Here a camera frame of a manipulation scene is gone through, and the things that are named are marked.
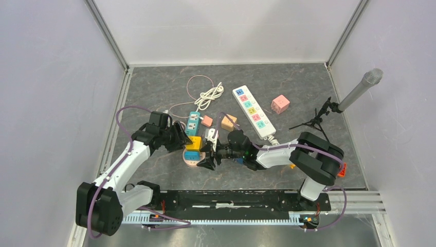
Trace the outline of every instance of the yellow outlet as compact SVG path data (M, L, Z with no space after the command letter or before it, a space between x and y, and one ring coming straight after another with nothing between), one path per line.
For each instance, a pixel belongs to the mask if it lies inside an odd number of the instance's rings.
M191 139L192 144L186 145L187 151L197 151L200 152L202 148L202 138L200 136L188 136Z
M249 113L250 115L253 115L254 113L256 113L255 108L254 108L254 107L252 107L252 108L248 108L248 113Z

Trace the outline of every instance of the teal power strip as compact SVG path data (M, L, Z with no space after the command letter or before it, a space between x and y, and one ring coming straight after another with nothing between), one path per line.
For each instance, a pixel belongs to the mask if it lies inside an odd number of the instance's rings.
M200 123L200 112L191 112L186 125L185 133L187 136L197 136L198 125Z

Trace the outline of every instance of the gray floor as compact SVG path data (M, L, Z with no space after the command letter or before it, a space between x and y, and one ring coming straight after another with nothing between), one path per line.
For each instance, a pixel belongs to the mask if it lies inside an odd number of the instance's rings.
M335 220L337 215L321 217L321 224ZM334 228L304 233L295 226L192 226L175 231L148 232L138 225L122 225L111 236L98 240L86 238L88 247L111 246L353 246L377 247L380 242L371 215L345 215Z
M297 138L302 131L322 136L307 127L292 131L288 128L310 120L315 114L314 108L322 106L328 97L333 96L333 100L336 100L323 64L214 65L135 68L125 105L140 105L163 111L172 105L192 101L186 93L186 83L193 75L207 75L215 84L222 82L224 86L221 98L212 102L201 114L215 118L218 112L224 111L236 116L244 133L258 144L268 142L258 138L239 108L231 94L234 88L247 85L260 106L268 111L271 111L272 100L280 94L291 101L289 109L280 115L266 113L276 127L275 137L281 143ZM189 84L189 92L194 97L210 88L211 84L206 78L194 78ZM194 104L186 104L174 107L172 111L176 115L187 116L190 111L195 110ZM123 113L122 124L133 133L148 119L149 113L128 109ZM346 177L338 178L336 184L345 188L364 188L364 178L343 116L331 113L324 118L323 127L330 141L344 150L344 161L348 163ZM199 133L204 130L205 127L201 126ZM221 142L226 142L227 133L225 130L220 132ZM113 161L127 143L128 138L120 132ZM167 153L161 148L139 167L130 182L146 180L159 184L161 189L297 189L304 178L303 172L297 168L290 169L289 166L252 171L233 161L223 161L216 171L190 168L181 159L181 151Z

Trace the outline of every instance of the red outlet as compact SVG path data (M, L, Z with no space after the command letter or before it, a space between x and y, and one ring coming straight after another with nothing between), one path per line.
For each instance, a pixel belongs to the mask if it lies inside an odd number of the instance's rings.
M260 116L258 114L256 115L252 115L251 116L255 121L259 121L260 120Z
M244 101L246 101L246 100L248 100L248 98L247 98L247 96L245 96L245 95L242 95L241 97L239 97L241 100L242 100L242 102L244 102Z

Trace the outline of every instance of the blue outlet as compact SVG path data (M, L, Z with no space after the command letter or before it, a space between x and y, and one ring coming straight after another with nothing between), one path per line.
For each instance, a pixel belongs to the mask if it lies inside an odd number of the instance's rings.
M186 151L185 152L185 159L187 161L199 161L200 160L200 153L195 151Z
M185 133L187 136L197 136L198 125L200 123L200 112L191 112L188 123L186 124Z
M247 107L247 108L250 108L250 107L253 106L253 105L251 104L250 101L245 102L244 105L245 105L245 107Z
M236 90L236 94L237 94L238 96L243 95L243 94L244 94L244 91L242 91L242 89L238 89L238 90Z
M259 129L265 127L265 123L262 120L256 122L256 124L258 125Z

